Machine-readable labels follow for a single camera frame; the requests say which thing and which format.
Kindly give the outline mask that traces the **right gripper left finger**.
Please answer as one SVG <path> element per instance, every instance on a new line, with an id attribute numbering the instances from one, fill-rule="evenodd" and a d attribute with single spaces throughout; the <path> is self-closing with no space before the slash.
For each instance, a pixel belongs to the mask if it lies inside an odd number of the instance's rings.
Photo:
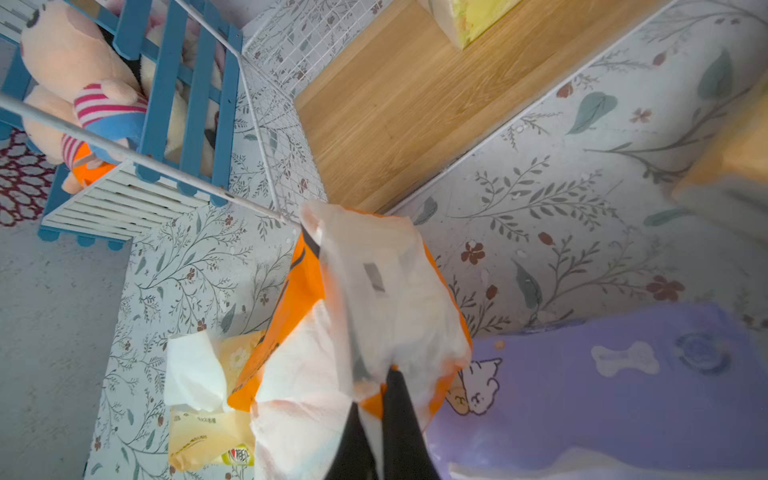
<path id="1" fill-rule="evenodd" d="M 325 480 L 376 480 L 376 460 L 368 443 L 357 403 L 352 403 L 341 440 Z"/>

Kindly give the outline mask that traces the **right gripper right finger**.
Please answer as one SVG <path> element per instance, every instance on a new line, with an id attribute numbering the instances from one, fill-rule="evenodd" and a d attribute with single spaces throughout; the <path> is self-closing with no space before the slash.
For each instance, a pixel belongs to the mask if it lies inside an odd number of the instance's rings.
<path id="1" fill-rule="evenodd" d="M 438 480 L 403 374 L 391 368 L 383 400 L 383 473 L 387 480 Z"/>

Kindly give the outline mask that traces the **orange tissue pack bottom shelf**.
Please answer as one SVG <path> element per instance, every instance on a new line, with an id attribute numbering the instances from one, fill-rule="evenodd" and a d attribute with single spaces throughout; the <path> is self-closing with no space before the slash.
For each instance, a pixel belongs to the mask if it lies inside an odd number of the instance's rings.
<path id="1" fill-rule="evenodd" d="M 271 323 L 229 405 L 250 413 L 258 479 L 325 479 L 352 403 L 383 473 L 383 400 L 400 371 L 424 432 L 472 355 L 466 322 L 404 217 L 305 203 Z"/>

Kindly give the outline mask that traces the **purple tissue pack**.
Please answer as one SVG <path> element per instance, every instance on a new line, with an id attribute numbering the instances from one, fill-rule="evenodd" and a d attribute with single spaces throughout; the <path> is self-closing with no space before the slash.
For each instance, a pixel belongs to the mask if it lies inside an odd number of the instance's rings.
<path id="1" fill-rule="evenodd" d="M 444 479 L 763 479 L 767 370 L 713 304 L 479 338 L 426 441 Z"/>

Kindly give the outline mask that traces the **yellow-green tissue pack bottom shelf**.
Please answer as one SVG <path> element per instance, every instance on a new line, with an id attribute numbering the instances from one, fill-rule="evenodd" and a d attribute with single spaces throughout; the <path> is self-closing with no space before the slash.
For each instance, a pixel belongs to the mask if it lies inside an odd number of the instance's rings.
<path id="1" fill-rule="evenodd" d="M 460 50 L 480 37 L 520 0 L 418 0 Z"/>

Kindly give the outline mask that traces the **yellow tissue pack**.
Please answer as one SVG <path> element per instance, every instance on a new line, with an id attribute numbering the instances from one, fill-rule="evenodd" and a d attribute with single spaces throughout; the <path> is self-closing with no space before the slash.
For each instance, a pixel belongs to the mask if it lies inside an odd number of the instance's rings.
<path id="1" fill-rule="evenodd" d="M 686 209 L 767 242 L 767 84 L 756 86 L 672 191 Z"/>

